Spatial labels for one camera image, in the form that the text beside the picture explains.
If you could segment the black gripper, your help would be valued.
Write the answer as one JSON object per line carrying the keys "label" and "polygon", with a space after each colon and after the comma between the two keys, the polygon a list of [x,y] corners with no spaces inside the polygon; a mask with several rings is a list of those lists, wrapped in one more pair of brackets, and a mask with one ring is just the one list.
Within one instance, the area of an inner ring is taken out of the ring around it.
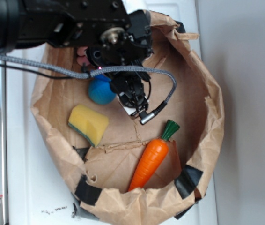
{"label": "black gripper", "polygon": [[121,0],[21,0],[18,48],[86,46],[102,66],[139,64],[152,54],[146,12]]}

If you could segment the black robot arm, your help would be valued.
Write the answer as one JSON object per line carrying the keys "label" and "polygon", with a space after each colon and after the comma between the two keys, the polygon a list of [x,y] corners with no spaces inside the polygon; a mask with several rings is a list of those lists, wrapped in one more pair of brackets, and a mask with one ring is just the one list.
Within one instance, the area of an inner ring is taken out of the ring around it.
{"label": "black robot arm", "polygon": [[120,0],[0,0],[0,53],[44,43],[85,46],[98,67],[140,65],[152,53],[150,19]]}

